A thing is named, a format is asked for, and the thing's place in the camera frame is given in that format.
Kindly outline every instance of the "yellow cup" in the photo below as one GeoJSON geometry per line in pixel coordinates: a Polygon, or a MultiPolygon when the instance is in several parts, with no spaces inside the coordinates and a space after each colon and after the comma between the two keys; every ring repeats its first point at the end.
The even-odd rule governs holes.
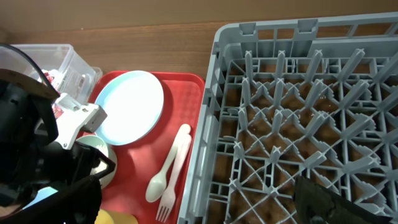
{"type": "Polygon", "coordinates": [[[138,224],[138,222],[130,214],[100,209],[95,224],[138,224]]]}

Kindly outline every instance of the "robotic arm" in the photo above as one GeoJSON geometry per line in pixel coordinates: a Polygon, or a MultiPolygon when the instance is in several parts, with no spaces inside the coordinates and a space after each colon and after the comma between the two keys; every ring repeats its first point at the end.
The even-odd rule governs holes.
{"type": "Polygon", "coordinates": [[[57,103],[64,114],[55,120],[52,103],[59,94],[40,68],[19,49],[0,46],[24,57],[46,84],[0,69],[0,207],[22,208],[42,187],[58,190],[29,208],[0,216],[0,223],[94,223],[101,204],[99,179],[115,164],[75,138],[79,130],[95,131],[106,117],[104,110],[62,94],[57,103]],[[90,175],[100,161],[107,169],[90,175]]]}

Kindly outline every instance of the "red tray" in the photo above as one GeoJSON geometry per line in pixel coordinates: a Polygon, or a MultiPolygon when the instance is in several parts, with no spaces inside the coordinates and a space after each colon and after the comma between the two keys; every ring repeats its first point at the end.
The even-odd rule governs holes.
{"type": "MultiPolygon", "coordinates": [[[[106,84],[125,72],[127,71],[110,72],[100,78],[89,102],[93,103],[106,84]]],[[[191,136],[195,136],[205,89],[203,79],[191,73],[151,73],[160,80],[163,87],[162,115],[153,130],[142,139],[125,146],[113,146],[118,157],[118,168],[114,179],[102,192],[101,204],[103,209],[134,215],[140,224],[155,223],[160,200],[154,203],[147,202],[146,188],[150,179],[160,171],[180,126],[189,124],[192,127],[191,136]]],[[[192,145],[193,143],[186,161],[190,160],[192,145]]],[[[177,199],[166,223],[177,222],[188,163],[185,162],[182,167],[175,187],[177,199]]]]}

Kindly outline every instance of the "wooden surface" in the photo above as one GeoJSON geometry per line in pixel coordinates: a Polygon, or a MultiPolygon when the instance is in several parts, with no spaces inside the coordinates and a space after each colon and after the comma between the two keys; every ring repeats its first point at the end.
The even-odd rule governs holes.
{"type": "Polygon", "coordinates": [[[8,33],[0,28],[0,42],[5,42],[7,40],[8,33]]]}
{"type": "Polygon", "coordinates": [[[91,66],[206,77],[216,31],[230,22],[11,34],[12,44],[72,44],[91,66]]]}
{"type": "Polygon", "coordinates": [[[2,1],[0,27],[9,32],[263,21],[398,11],[392,0],[10,0],[2,1]]]}

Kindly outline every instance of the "wooden table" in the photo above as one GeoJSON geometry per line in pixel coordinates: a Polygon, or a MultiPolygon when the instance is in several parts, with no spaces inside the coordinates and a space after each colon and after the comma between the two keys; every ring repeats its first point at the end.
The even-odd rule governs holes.
{"type": "Polygon", "coordinates": [[[206,78],[216,31],[230,22],[11,34],[11,44],[72,44],[91,66],[192,72],[206,78]]]}

